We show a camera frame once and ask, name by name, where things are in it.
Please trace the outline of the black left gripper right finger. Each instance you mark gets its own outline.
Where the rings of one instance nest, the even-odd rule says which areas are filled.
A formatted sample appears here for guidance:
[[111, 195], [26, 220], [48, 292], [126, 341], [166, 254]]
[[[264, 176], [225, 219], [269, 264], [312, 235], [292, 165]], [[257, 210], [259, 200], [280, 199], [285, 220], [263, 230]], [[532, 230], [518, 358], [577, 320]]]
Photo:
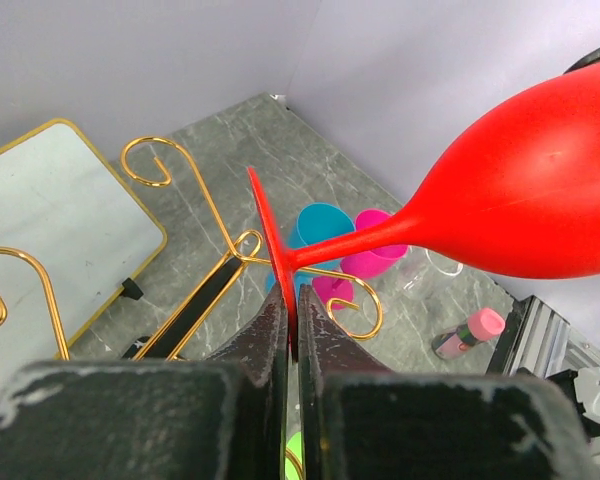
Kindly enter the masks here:
[[530, 375], [391, 370], [297, 301], [303, 467], [308, 479], [596, 479], [575, 408]]

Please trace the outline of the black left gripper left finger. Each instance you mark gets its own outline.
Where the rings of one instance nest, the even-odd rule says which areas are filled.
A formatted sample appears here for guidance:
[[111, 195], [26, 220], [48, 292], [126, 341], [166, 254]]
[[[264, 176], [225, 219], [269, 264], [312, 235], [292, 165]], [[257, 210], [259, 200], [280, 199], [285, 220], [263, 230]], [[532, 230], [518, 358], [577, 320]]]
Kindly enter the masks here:
[[201, 361], [40, 361], [0, 393], [0, 479], [280, 479], [279, 289]]

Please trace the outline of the pink plastic wine glass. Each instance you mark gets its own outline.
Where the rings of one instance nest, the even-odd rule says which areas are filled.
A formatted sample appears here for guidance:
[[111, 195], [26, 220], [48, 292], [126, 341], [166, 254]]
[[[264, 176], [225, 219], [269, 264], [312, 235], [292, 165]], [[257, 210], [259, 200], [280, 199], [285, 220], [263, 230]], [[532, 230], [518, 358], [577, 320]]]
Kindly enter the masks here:
[[[383, 210], [362, 210], [355, 219], [355, 228], [357, 231], [367, 229], [382, 223], [389, 217], [390, 214]], [[341, 260], [340, 271], [368, 280], [386, 272], [407, 254], [408, 249], [407, 245], [390, 245], [350, 255]], [[332, 298], [340, 298], [347, 302], [352, 302], [354, 299], [354, 286], [351, 280], [319, 276], [312, 281], [312, 286], [324, 304]]]

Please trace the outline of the blue plastic wine glass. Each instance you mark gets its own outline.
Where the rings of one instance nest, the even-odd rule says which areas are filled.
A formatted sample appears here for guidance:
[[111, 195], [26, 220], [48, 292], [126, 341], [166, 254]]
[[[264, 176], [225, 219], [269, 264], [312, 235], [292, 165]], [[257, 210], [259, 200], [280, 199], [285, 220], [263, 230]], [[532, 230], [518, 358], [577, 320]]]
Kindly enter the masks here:
[[[351, 217], [339, 207], [328, 203], [312, 203], [304, 207], [298, 214], [295, 224], [288, 237], [287, 245], [292, 249], [299, 249], [309, 245], [317, 244], [341, 235], [352, 233], [355, 230], [354, 222]], [[318, 264], [316, 268], [336, 271], [340, 260], [334, 260]], [[303, 284], [312, 285], [317, 280], [324, 280], [326, 285], [331, 287], [334, 281], [333, 277], [322, 277], [321, 275], [309, 273], [296, 273], [294, 275], [294, 286], [296, 296], [299, 297], [300, 286]], [[269, 293], [275, 283], [275, 276], [272, 272], [266, 277], [265, 290]]]

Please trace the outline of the red plastic wine glass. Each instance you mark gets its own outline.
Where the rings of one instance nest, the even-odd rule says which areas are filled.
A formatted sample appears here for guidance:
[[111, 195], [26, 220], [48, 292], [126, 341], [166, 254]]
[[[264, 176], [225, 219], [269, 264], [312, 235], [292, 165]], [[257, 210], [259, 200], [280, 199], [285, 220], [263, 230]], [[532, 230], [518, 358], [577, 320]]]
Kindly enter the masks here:
[[272, 269], [298, 346], [296, 271], [392, 245], [415, 245], [510, 277], [600, 274], [600, 62], [526, 89], [482, 116], [382, 223], [301, 249], [282, 240], [249, 176]]

